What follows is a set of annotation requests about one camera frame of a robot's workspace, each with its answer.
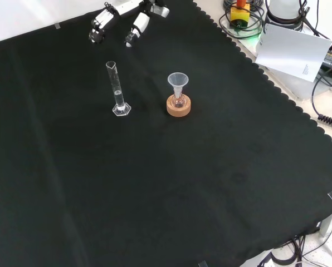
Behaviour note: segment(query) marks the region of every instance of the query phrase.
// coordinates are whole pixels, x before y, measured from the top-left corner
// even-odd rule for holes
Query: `white device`
[[[111,28],[119,18],[137,12],[140,13],[125,38],[127,47],[131,47],[143,34],[149,24],[151,14],[165,18],[170,10],[164,5],[163,0],[131,0],[118,6],[105,3],[105,9],[92,21],[93,29],[89,33],[89,39],[92,43],[101,43],[106,36],[106,30]]]

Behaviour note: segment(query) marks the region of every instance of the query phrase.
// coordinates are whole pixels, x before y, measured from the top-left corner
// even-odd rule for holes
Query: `small flask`
[[[191,99],[182,93],[189,79],[186,74],[175,72],[168,76],[168,82],[173,87],[174,94],[167,99],[167,112],[174,117],[183,117],[191,110]]]

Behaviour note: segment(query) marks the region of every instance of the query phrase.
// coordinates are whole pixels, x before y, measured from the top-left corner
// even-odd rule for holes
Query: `black tablecloth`
[[[101,46],[95,14],[0,42],[0,267],[240,266],[332,212],[331,138],[190,0],[167,4],[132,49],[135,16]]]

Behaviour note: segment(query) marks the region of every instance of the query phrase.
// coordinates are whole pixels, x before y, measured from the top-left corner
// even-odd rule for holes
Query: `clear liquid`
[[[123,98],[123,94],[121,93],[121,90],[114,91],[114,98],[115,98],[115,102],[116,102],[118,108],[119,107],[125,108],[124,98]]]

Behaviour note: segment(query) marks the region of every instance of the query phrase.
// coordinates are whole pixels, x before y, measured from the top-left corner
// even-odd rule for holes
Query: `white sheet of paper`
[[[265,25],[255,63],[313,82],[331,41],[272,24]]]

